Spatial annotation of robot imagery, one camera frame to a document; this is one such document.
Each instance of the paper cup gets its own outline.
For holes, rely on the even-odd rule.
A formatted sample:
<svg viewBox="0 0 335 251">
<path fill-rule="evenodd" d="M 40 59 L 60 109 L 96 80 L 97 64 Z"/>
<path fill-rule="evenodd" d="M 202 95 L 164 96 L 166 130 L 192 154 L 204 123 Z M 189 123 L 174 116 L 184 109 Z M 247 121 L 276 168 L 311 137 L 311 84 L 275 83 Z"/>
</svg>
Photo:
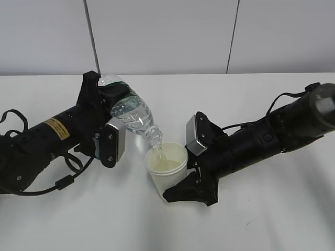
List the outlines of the paper cup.
<svg viewBox="0 0 335 251">
<path fill-rule="evenodd" d="M 177 185 L 187 176 L 187 150 L 177 143 L 163 143 L 162 150 L 168 161 L 176 161 L 180 165 L 172 170 L 156 171 L 157 155 L 154 149 L 150 149 L 146 154 L 144 163 L 149 171 L 158 193 L 163 198 L 163 193 L 170 187 Z"/>
</svg>

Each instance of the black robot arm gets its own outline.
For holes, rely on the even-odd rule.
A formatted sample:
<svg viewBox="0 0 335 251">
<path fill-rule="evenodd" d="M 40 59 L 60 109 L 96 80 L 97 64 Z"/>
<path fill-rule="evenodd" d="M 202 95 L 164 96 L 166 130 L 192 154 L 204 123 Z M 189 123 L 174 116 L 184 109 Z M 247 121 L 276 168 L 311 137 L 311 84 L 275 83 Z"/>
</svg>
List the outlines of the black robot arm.
<svg viewBox="0 0 335 251">
<path fill-rule="evenodd" d="M 36 196 L 61 190 L 73 183 L 94 158 L 108 168 L 114 167 L 125 149 L 125 125 L 112 118 L 110 110 L 128 94 L 129 88 L 124 85 L 98 87 L 99 78 L 93 71 L 85 73 L 75 106 L 30 129 L 19 111 L 13 109 L 3 114 L 0 123 L 13 112 L 24 122 L 24 129 L 0 135 L 0 193 Z M 73 147 L 75 152 L 91 157 L 85 165 L 68 153 Z M 64 157 L 75 174 L 43 191 L 23 191 L 59 156 Z"/>
<path fill-rule="evenodd" d="M 299 98 L 271 111 L 281 96 Z M 240 127 L 232 135 L 225 129 Z M 278 153 L 306 146 L 335 130 L 335 84 L 314 83 L 298 94 L 279 95 L 264 118 L 220 128 L 198 112 L 186 125 L 187 168 L 184 180 L 163 194 L 168 202 L 218 202 L 218 179 Z"/>
</svg>

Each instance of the white table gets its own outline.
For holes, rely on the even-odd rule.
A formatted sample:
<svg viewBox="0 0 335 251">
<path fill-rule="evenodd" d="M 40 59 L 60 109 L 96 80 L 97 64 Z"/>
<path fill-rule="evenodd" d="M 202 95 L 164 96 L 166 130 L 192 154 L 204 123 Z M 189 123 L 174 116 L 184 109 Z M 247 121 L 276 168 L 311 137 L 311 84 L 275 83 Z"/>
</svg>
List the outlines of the white table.
<svg viewBox="0 0 335 251">
<path fill-rule="evenodd" d="M 165 142 L 185 144 L 197 111 L 220 126 L 264 116 L 282 92 L 335 73 L 123 76 L 147 102 Z M 2 76 L 1 113 L 20 110 L 30 126 L 73 106 L 81 76 Z M 279 105 L 293 99 L 283 97 Z M 8 116 L 1 133 L 21 129 Z M 167 204 L 144 167 L 148 146 L 127 134 L 113 169 L 95 160 L 64 189 L 40 197 L 0 196 L 0 250 L 335 250 L 335 133 L 219 182 L 219 203 Z M 29 190 L 45 189 L 69 171 L 57 159 Z"/>
</svg>

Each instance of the plastic bottle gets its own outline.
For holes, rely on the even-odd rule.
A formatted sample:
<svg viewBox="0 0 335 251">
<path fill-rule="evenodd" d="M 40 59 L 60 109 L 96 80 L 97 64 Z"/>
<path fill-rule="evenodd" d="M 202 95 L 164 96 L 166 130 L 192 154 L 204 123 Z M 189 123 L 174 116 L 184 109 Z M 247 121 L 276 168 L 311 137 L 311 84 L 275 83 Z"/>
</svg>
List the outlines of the plastic bottle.
<svg viewBox="0 0 335 251">
<path fill-rule="evenodd" d="M 102 75 L 98 85 L 127 85 L 129 87 L 116 75 Z M 110 114 L 122 120 L 129 131 L 146 138 L 153 147 L 161 147 L 163 137 L 161 130 L 155 125 L 147 104 L 131 88 L 130 93 L 113 106 Z"/>
</svg>

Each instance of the yellow warning label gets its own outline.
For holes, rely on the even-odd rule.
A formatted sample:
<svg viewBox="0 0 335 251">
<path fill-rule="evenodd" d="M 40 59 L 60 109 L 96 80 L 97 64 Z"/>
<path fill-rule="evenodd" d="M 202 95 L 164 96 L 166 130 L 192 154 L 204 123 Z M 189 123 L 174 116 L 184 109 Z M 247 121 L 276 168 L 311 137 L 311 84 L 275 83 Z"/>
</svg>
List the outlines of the yellow warning label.
<svg viewBox="0 0 335 251">
<path fill-rule="evenodd" d="M 66 127 L 55 118 L 48 119 L 45 124 L 50 126 L 57 133 L 60 140 L 65 140 L 70 136 Z"/>
</svg>

